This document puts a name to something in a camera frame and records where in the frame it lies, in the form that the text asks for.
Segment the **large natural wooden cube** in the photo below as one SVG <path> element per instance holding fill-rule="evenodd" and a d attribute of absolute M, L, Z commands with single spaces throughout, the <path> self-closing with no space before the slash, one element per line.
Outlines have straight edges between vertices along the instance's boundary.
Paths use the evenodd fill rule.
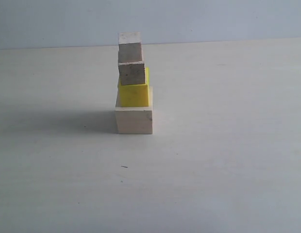
<path fill-rule="evenodd" d="M 121 107 L 120 94 L 117 92 L 115 116 L 119 134 L 153 133 L 153 89 L 149 88 L 149 106 Z"/>

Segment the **yellow painted wooden cube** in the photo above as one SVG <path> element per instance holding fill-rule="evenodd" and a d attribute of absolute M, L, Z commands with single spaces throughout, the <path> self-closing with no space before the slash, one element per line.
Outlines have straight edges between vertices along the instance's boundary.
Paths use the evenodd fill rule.
<path fill-rule="evenodd" d="M 118 93 L 121 107 L 147 107 L 150 105 L 149 68 L 146 67 L 145 83 L 122 85 L 118 80 Z"/>

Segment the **medium natural wooden cube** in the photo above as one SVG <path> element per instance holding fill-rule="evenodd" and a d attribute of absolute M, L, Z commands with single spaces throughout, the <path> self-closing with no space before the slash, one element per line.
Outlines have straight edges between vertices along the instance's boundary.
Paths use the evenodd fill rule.
<path fill-rule="evenodd" d="M 140 85 L 146 83 L 146 66 L 145 61 L 120 61 L 118 55 L 118 72 L 121 85 Z"/>

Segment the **small natural wooden cube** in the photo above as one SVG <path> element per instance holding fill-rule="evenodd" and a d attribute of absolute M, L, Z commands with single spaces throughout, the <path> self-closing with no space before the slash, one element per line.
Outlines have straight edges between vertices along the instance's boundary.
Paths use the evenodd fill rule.
<path fill-rule="evenodd" d="M 118 33 L 118 61 L 139 62 L 143 60 L 140 32 Z"/>

